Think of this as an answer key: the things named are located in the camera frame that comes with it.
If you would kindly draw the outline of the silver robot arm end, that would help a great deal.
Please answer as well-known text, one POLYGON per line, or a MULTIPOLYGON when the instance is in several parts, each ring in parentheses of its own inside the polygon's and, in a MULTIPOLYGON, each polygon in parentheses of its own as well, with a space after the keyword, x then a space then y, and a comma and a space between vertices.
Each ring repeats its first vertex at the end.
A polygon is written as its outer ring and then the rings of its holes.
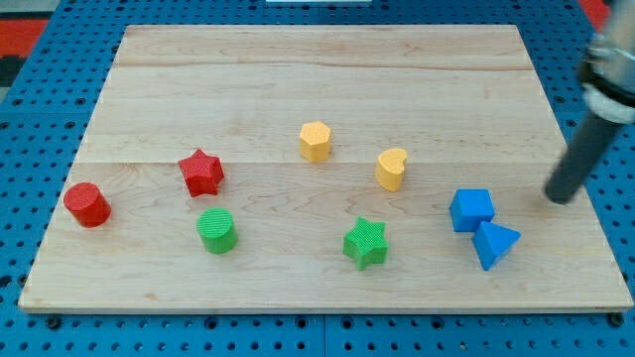
POLYGON ((609 1, 611 14, 586 48, 579 81, 588 109, 618 124, 634 122, 634 0, 609 1))

